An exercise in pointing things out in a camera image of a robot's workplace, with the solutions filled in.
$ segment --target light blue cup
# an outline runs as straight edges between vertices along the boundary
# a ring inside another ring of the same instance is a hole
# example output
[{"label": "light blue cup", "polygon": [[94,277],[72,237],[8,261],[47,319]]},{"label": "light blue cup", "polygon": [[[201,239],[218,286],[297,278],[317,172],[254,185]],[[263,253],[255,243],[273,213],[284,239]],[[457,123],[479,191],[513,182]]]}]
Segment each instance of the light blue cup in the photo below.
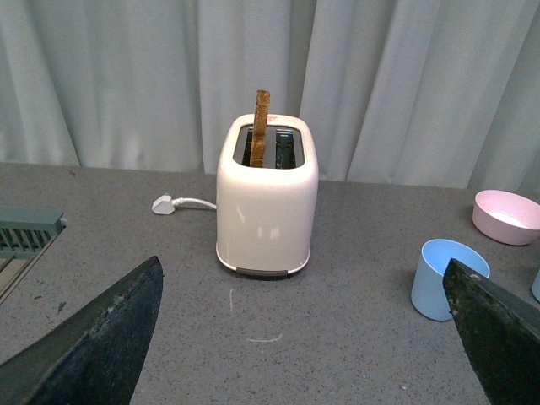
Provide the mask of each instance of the light blue cup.
[{"label": "light blue cup", "polygon": [[489,278],[488,263],[470,247],[447,239],[427,241],[422,246],[422,255],[416,267],[411,301],[422,315],[435,321],[452,318],[442,286],[442,278],[452,258]]},{"label": "light blue cup", "polygon": [[531,287],[532,295],[537,301],[540,302],[540,272],[537,273],[537,276],[534,278],[534,282]]}]

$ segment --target power cord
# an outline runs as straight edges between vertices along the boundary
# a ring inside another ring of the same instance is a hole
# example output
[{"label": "power cord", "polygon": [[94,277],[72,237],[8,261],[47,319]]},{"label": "power cord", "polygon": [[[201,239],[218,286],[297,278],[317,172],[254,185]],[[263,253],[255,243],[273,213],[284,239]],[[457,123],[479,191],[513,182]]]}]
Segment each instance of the power cord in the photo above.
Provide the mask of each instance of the power cord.
[{"label": "power cord", "polygon": [[218,209],[216,204],[211,202],[199,200],[198,198],[175,198],[173,199],[169,194],[164,194],[160,198],[154,201],[152,204],[152,212],[158,215],[169,215],[174,213],[177,207],[180,207],[183,203],[195,203],[200,204],[211,209]]}]

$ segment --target white toaster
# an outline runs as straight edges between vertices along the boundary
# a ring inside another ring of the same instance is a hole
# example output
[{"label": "white toaster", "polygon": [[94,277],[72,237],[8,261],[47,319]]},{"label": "white toaster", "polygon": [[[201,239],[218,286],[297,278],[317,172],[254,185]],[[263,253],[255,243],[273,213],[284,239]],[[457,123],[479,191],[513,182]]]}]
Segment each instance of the white toaster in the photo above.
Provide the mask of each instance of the white toaster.
[{"label": "white toaster", "polygon": [[315,145],[302,120],[270,115],[263,167],[250,167],[253,120],[248,114],[233,122],[219,157],[216,252],[238,273],[284,276],[310,258]]}]

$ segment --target curtain fold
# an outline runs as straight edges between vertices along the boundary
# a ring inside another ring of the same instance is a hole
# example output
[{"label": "curtain fold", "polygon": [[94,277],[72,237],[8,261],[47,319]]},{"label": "curtain fold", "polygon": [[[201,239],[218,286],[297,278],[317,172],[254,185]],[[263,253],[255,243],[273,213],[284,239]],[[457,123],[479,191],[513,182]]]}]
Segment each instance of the curtain fold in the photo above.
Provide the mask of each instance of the curtain fold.
[{"label": "curtain fold", "polygon": [[540,0],[0,0],[0,161],[215,173],[232,121],[322,179],[540,192]]}]

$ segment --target gray countertop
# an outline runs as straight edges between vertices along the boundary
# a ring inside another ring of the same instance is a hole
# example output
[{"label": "gray countertop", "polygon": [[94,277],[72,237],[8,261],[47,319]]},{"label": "gray countertop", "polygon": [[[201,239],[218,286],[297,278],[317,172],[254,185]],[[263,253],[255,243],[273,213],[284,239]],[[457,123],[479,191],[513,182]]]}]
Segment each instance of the gray countertop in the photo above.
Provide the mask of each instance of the gray countertop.
[{"label": "gray countertop", "polygon": [[321,181],[310,262],[261,280],[219,263],[214,211],[150,210],[164,192],[214,201],[214,175],[0,164],[0,185],[0,205],[59,208],[68,221],[0,306],[0,362],[146,258],[161,260],[159,319],[132,404],[487,404],[454,322],[411,304],[421,246],[434,238],[471,246],[492,280],[540,307],[530,292],[540,242],[483,236],[467,190]]}]

